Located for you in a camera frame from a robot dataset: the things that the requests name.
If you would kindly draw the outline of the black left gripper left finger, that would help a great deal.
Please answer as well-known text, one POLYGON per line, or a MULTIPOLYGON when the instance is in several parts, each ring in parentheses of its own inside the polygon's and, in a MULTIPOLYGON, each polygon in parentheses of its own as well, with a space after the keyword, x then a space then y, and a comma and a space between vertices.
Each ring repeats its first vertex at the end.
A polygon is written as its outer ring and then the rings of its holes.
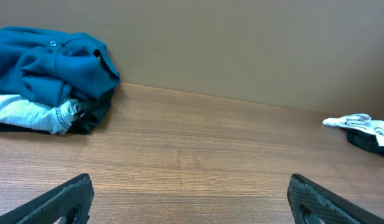
POLYGON ((80 174, 0 216, 2 224, 87 224, 94 198, 88 174, 80 174))

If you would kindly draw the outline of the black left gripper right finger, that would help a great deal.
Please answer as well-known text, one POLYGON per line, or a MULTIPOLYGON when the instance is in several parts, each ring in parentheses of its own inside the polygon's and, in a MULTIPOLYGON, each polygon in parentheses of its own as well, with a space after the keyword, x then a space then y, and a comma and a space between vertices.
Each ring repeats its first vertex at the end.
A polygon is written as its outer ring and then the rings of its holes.
POLYGON ((287 198, 296 224, 384 224, 384 219, 301 174, 291 176, 287 198))

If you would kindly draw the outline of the white t-shirt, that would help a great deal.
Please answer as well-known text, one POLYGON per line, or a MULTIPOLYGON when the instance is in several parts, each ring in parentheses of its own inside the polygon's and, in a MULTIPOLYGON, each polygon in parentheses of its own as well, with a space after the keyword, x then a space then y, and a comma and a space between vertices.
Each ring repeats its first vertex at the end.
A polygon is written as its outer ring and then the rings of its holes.
POLYGON ((340 118, 326 118, 322 124, 342 130, 343 128, 356 129, 367 134, 375 135, 379 146, 384 146, 384 121, 372 119, 368 114, 358 113, 340 118))

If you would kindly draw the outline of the crumpled black garment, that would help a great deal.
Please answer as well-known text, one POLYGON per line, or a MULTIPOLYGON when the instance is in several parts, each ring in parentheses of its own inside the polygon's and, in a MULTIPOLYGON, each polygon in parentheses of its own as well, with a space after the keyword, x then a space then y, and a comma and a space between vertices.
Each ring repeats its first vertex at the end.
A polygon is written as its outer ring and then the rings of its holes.
POLYGON ((343 128, 343 130, 347 133, 346 138, 349 143, 364 151, 384 156, 384 146, 379 146, 375 135, 367 134, 356 129, 343 128))

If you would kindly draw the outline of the folded black garment under pile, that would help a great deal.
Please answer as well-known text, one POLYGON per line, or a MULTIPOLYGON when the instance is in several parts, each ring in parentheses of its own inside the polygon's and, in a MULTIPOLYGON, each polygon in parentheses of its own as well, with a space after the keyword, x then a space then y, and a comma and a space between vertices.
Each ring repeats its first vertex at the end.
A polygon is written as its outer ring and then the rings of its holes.
MULTIPOLYGON (((83 114, 80 118, 78 118, 76 121, 72 123, 71 128, 65 133, 71 133, 71 134, 89 134, 93 129, 95 129, 97 126, 100 125, 100 123, 103 121, 105 116, 107 115, 107 112, 110 110, 111 107, 111 101, 112 97, 115 93, 115 90, 112 88, 104 93, 102 93, 98 99, 96 100, 78 100, 81 109, 83 110, 83 114)), ((67 98, 72 97, 66 97, 63 100, 59 101, 59 103, 63 102, 67 98)))

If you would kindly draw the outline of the folded light grey shirt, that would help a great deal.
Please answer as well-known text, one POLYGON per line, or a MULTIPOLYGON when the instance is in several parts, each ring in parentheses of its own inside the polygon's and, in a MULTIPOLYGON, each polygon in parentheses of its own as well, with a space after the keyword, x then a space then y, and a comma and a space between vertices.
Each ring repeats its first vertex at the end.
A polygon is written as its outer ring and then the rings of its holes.
POLYGON ((0 95, 0 132, 65 134, 82 114, 79 101, 73 98, 47 106, 20 95, 0 95))

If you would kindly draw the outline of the folded teal polo shirt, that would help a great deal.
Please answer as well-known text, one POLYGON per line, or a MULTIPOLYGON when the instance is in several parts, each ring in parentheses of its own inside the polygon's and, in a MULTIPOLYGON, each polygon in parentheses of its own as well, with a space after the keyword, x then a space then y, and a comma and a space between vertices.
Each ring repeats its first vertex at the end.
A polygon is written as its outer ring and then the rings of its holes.
POLYGON ((107 46, 86 33, 0 29, 0 94, 58 106, 68 97, 95 100, 119 81, 107 46))

